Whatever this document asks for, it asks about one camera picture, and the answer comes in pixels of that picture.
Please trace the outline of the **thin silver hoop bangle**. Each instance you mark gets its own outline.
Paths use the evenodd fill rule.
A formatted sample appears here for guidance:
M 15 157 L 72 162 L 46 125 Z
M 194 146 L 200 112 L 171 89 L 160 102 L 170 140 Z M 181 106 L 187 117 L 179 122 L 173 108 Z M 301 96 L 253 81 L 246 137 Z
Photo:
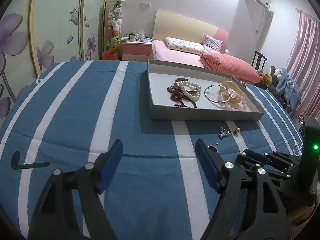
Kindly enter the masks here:
M 227 103 L 231 99 L 231 92 L 221 84 L 207 86 L 203 95 L 210 103 Z

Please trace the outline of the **yellow bangle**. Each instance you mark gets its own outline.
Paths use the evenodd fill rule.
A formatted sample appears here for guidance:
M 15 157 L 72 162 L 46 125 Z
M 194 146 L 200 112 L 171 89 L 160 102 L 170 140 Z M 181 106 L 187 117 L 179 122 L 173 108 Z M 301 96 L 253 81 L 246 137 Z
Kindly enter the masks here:
M 237 104 L 243 100 L 242 90 L 231 80 L 221 83 L 219 92 L 221 92 L 223 99 L 230 103 Z

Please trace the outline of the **pearl cluster earring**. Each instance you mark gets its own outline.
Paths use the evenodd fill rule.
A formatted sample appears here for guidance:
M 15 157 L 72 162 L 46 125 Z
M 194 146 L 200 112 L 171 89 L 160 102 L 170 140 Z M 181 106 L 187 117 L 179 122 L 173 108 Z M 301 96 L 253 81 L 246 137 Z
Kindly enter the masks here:
M 228 129 L 225 129 L 224 127 L 220 127 L 220 133 L 219 133 L 219 138 L 227 138 L 230 135 L 230 131 Z

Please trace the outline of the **blue clothing pile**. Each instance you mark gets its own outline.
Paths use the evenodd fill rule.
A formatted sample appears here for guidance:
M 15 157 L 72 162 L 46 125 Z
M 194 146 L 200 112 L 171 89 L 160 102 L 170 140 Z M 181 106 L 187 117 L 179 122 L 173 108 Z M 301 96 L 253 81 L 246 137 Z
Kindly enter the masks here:
M 266 84 L 267 89 L 280 102 L 287 114 L 293 117 L 301 104 L 299 87 L 285 68 L 278 69 L 271 66 L 270 70 L 271 81 Z

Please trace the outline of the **dark wooden chair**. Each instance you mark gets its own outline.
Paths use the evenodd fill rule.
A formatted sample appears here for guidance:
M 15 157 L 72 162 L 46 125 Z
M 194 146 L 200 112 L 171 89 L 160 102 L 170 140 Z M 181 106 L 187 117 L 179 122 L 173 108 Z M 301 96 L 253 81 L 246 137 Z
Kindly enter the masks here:
M 261 52 L 258 52 L 255 50 L 251 66 L 255 70 L 263 70 L 266 61 L 267 61 L 267 57 L 263 55 Z

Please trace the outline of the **grey shallow tray box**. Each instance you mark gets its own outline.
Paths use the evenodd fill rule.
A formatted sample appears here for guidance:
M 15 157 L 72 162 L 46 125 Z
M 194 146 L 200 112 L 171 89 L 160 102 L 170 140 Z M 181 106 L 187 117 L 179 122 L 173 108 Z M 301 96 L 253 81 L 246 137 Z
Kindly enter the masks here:
M 260 120 L 261 104 L 246 84 L 206 68 L 159 60 L 148 61 L 150 115 L 155 120 Z M 210 103 L 203 95 L 212 84 L 233 81 L 243 93 L 241 103 Z

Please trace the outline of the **blue white striped cloth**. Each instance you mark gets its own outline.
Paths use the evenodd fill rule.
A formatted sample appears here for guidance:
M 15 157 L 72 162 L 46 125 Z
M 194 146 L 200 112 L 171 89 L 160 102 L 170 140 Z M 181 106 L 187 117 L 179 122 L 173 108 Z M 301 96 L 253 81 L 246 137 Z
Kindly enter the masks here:
M 52 172 L 78 170 L 115 140 L 124 155 L 103 204 L 119 239 L 200 239 L 218 195 L 198 163 L 197 139 L 226 161 L 240 151 L 298 154 L 302 139 L 272 95 L 249 92 L 259 121 L 151 120 L 146 63 L 55 64 L 14 104 L 1 126 L 1 205 L 26 236 Z M 220 139 L 220 127 L 230 131 Z M 241 132 L 233 134 L 239 127 Z

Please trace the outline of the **pink curtain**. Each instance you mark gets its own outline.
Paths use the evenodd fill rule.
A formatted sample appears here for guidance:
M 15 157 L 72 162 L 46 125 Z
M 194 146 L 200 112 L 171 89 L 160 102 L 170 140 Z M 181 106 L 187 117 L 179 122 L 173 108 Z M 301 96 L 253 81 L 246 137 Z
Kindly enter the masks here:
M 296 40 L 287 62 L 287 72 L 300 90 L 297 114 L 319 120 L 319 20 L 300 12 Z

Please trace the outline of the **purple patterned pillow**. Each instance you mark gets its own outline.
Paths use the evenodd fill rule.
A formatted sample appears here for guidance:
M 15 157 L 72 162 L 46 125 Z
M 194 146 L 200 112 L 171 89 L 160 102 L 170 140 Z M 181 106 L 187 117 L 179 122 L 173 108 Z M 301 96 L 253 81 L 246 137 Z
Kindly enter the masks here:
M 223 41 L 205 34 L 202 45 L 209 53 L 221 53 Z

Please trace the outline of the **white patterned pillow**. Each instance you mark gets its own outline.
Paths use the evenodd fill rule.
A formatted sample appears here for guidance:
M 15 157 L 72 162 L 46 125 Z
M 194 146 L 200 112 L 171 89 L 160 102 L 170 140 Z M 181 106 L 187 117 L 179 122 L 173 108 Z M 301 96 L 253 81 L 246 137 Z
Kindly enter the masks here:
M 191 53 L 195 55 L 206 54 L 208 51 L 200 43 L 180 40 L 173 37 L 165 37 L 165 43 L 168 49 L 177 50 L 185 53 Z

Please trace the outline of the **pink bed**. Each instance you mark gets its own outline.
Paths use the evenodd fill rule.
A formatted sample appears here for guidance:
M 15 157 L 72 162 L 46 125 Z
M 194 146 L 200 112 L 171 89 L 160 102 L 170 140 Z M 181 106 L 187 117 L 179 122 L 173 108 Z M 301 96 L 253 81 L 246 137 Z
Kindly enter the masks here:
M 188 64 L 204 68 L 199 55 L 168 49 L 166 44 L 159 40 L 152 41 L 149 59 Z

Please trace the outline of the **beige pink headboard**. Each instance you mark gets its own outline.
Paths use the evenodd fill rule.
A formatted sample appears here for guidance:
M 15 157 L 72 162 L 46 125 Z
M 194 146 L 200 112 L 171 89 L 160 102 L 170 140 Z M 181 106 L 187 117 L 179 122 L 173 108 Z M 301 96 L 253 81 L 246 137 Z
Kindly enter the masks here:
M 204 35 L 211 36 L 223 42 L 220 53 L 225 53 L 229 32 L 201 20 L 175 14 L 157 11 L 152 39 L 164 41 L 165 37 L 178 38 L 196 43 L 202 43 Z

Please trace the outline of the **pink beige nightstand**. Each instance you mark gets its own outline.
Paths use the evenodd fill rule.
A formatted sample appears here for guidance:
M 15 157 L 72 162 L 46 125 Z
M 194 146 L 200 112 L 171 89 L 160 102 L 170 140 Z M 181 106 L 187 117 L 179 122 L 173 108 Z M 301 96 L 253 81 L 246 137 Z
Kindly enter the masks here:
M 151 42 L 124 42 L 122 58 L 124 61 L 147 62 L 151 52 Z

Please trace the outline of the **red waste basket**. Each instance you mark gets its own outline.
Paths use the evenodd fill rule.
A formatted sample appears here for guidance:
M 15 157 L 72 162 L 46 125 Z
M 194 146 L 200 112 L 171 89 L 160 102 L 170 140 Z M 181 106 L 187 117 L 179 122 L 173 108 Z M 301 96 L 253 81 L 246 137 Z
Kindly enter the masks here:
M 117 50 L 106 50 L 102 53 L 101 59 L 105 61 L 117 61 L 119 53 Z

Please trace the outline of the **plush toy tower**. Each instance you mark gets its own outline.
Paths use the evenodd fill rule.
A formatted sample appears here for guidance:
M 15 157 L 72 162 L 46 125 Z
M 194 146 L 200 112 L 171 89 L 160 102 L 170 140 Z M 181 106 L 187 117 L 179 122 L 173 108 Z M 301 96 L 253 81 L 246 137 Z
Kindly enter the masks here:
M 107 11 L 107 49 L 117 51 L 120 47 L 120 33 L 125 0 L 111 0 Z

